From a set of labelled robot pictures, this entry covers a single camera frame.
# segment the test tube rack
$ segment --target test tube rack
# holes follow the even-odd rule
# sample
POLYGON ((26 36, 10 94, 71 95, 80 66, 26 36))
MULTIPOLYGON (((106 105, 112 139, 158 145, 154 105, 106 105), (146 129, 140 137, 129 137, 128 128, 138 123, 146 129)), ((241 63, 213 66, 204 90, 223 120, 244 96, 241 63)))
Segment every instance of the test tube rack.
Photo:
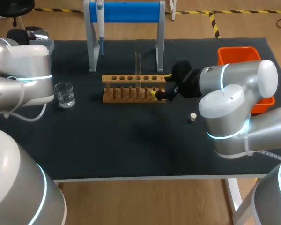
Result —
POLYGON ((158 101, 151 94, 152 91, 164 91, 165 75, 102 75, 105 83, 103 103, 165 103, 165 99, 158 101), (131 84, 127 87, 116 87, 117 84, 131 84))

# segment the table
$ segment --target table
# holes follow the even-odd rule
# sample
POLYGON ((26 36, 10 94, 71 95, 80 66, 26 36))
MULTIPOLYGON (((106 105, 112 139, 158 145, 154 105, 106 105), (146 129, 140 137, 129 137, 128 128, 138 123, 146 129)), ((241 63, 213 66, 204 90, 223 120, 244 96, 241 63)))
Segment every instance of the table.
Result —
MULTIPOLYGON (((273 108, 281 107, 281 69, 264 38, 166 40, 164 74, 171 73, 177 60, 189 60, 194 68, 216 65, 217 49, 224 46, 253 46, 262 59, 275 63, 279 84, 273 108)), ((142 51, 142 73, 156 74, 154 40, 105 41, 95 74, 89 72, 85 41, 55 41, 53 82, 73 84, 75 106, 64 110, 56 101, 49 103, 34 123, 0 115, 0 130, 59 181, 263 177, 280 163, 258 153, 233 160, 219 157, 203 118, 187 122, 190 113, 199 115, 200 98, 103 105, 101 75, 133 74, 135 51, 142 51)), ((33 118, 40 110, 17 111, 33 118)), ((281 156, 281 149, 274 152, 281 156)), ((236 179, 227 183, 234 203, 241 203, 236 179)))

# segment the white robotic arm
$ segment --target white robotic arm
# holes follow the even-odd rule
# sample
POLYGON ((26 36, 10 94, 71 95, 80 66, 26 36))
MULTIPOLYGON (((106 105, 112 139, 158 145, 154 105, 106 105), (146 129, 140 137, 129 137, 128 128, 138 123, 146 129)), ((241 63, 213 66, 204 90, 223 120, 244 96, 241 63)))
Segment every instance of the white robotic arm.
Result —
POLYGON ((54 99, 49 51, 41 45, 19 46, 0 38, 0 112, 44 105, 54 99))
POLYGON ((251 118, 251 109, 277 90, 278 73, 269 60, 207 67, 200 74, 199 103, 208 135, 224 158, 281 148, 281 108, 251 118))

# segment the orange bin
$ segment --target orange bin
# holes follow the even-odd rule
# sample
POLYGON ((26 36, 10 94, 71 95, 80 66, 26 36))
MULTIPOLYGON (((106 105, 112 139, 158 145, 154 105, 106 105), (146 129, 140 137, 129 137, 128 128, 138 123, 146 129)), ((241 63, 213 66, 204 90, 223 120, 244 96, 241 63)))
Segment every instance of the orange bin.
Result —
MULTIPOLYGON (((217 53, 218 65, 261 60, 258 51, 253 47, 223 47, 219 48, 217 53)), ((264 98, 253 107, 251 113, 264 113, 268 107, 274 104, 275 98, 273 96, 264 98)))

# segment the white cable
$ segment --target white cable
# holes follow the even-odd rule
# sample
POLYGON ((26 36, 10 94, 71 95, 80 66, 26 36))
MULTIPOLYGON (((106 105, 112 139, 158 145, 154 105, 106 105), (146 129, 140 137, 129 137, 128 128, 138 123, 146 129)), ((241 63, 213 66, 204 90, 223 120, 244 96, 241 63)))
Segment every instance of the white cable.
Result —
POLYGON ((19 80, 17 77, 9 76, 7 79, 10 79, 10 78, 14 78, 14 79, 16 79, 16 80, 20 83, 20 86, 21 86, 21 95, 20 95, 18 104, 17 104, 12 110, 10 110, 9 112, 1 111, 0 114, 3 114, 3 116, 4 116, 6 119, 9 117, 9 115, 13 115, 13 116, 15 116, 15 117, 17 117, 17 118, 19 118, 19 119, 22 119, 22 120, 24 120, 24 121, 26 121, 26 122, 35 122, 35 121, 37 121, 38 119, 40 119, 40 118, 43 116, 43 114, 44 114, 44 112, 45 112, 45 110, 46 110, 47 103, 43 105, 43 108, 42 108, 41 113, 40 113, 37 117, 32 118, 32 119, 26 118, 26 117, 21 116, 21 115, 19 115, 19 114, 17 114, 17 113, 14 112, 14 110, 16 110, 18 107, 20 107, 20 105, 22 104, 22 101, 23 101, 23 99, 24 99, 24 85, 23 85, 22 81, 19 80))
POLYGON ((281 161, 281 156, 278 156, 278 155, 276 155, 274 153, 271 153, 269 151, 257 151, 257 152, 259 152, 261 154, 264 154, 264 155, 267 155, 267 156, 270 156, 270 157, 273 157, 273 158, 276 158, 277 160, 281 161))
POLYGON ((24 120, 24 121, 26 121, 26 122, 35 122, 35 121, 37 121, 38 119, 40 119, 40 118, 43 116, 43 114, 44 114, 44 112, 45 112, 45 110, 46 110, 46 107, 47 107, 47 103, 43 105, 43 108, 42 108, 41 113, 40 113, 37 117, 32 118, 32 119, 26 118, 26 117, 24 117, 24 116, 21 116, 21 115, 15 113, 15 112, 11 112, 10 115, 13 115, 13 116, 15 116, 15 117, 18 117, 19 119, 22 119, 22 120, 24 120))

